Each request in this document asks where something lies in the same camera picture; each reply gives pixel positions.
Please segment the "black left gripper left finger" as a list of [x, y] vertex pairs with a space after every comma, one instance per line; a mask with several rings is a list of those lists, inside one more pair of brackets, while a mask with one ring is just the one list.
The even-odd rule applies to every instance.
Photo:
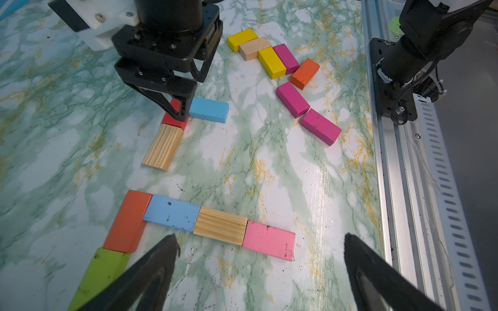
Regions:
[[181, 249], [168, 235], [81, 310], [162, 310]]

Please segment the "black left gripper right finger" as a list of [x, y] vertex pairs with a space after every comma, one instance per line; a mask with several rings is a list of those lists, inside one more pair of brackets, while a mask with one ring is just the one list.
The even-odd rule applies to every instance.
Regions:
[[346, 234], [344, 260], [358, 310], [441, 310], [359, 237]]

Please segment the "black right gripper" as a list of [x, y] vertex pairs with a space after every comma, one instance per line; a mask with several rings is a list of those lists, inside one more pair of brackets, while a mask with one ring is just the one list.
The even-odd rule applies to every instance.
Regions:
[[[122, 57], [115, 69], [127, 86], [184, 122], [197, 82], [206, 80], [223, 34], [220, 9], [215, 3], [137, 3], [136, 9], [140, 22], [112, 36]], [[196, 60], [202, 61], [200, 69]], [[197, 82], [139, 63], [166, 73], [190, 72]]]

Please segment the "green block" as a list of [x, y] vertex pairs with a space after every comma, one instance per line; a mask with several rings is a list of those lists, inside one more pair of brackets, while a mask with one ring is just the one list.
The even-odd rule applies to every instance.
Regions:
[[78, 310], [112, 284], [125, 271], [129, 259], [130, 253], [98, 248], [68, 310]]

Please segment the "orange-red block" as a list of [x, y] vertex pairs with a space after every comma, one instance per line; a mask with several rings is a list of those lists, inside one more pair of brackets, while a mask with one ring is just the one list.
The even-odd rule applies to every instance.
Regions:
[[140, 243], [147, 222], [143, 219], [153, 196], [129, 190], [105, 240], [103, 248], [134, 253]]

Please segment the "small light blue block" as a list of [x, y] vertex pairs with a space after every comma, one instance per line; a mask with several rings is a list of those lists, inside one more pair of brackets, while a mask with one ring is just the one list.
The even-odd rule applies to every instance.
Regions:
[[194, 97], [189, 110], [189, 116], [197, 119], [225, 123], [230, 105], [225, 102]]

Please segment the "pink block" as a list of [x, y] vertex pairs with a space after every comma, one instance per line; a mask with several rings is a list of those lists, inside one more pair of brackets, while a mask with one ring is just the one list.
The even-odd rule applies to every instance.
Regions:
[[292, 262], [295, 239], [290, 231], [248, 221], [242, 247]]

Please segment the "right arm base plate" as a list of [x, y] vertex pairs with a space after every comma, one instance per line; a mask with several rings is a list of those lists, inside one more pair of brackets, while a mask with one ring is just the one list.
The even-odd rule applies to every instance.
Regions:
[[385, 40], [370, 41], [370, 57], [377, 113], [393, 117], [398, 123], [418, 118], [412, 91], [406, 89], [413, 81], [420, 64], [403, 40], [387, 44]]

